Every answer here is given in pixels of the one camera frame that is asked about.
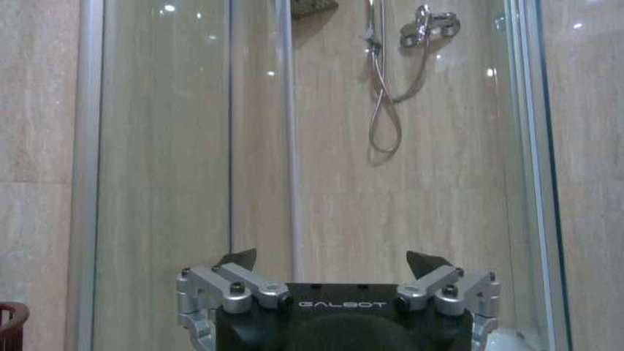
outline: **shower enclosure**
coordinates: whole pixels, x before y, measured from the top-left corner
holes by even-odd
[[[297,3],[85,2],[66,348],[189,350],[176,274],[254,247],[281,281],[494,271],[500,333],[566,350],[536,2],[428,1],[428,45],[424,2]]]

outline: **wall-mounted faucet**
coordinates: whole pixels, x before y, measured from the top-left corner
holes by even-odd
[[[457,15],[453,12],[433,13],[429,6],[416,9],[416,19],[401,27],[401,46],[424,46],[429,38],[453,37],[460,28]]]

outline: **aluminum frame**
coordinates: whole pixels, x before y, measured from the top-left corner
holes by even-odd
[[[104,0],[80,3],[65,350],[92,349]]]
[[[546,77],[541,43],[538,0],[509,0],[513,33],[517,33],[514,73],[520,103],[528,120],[528,149],[533,187],[528,196],[534,201],[541,283],[545,298],[548,350],[572,350],[566,292],[564,291],[564,261],[560,247],[557,213],[557,178],[553,168],[552,135],[549,130]]]

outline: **shower head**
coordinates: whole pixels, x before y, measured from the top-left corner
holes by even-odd
[[[334,0],[290,0],[292,18],[300,19],[338,6]]]

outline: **silver metal bracket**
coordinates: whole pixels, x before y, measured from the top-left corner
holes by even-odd
[[[214,310],[222,307],[232,314],[246,312],[252,307],[252,292],[206,267],[184,269],[176,285],[177,323],[188,329],[197,351],[216,351]]]
[[[233,282],[242,282],[265,309],[280,309],[292,300],[284,283],[265,280],[234,263],[221,265],[216,273]]]
[[[442,265],[433,272],[412,283],[397,286],[397,298],[406,311],[420,311],[426,307],[426,301],[436,291],[458,279],[458,271],[449,265]]]
[[[216,351],[216,310],[240,314],[252,308],[278,309],[292,300],[284,283],[269,282],[234,263],[185,268],[177,276],[177,323],[188,329],[197,351]]]
[[[500,283],[493,273],[466,274],[456,285],[436,292],[436,309],[448,316],[473,315],[472,350],[482,351],[488,334],[498,327]]]

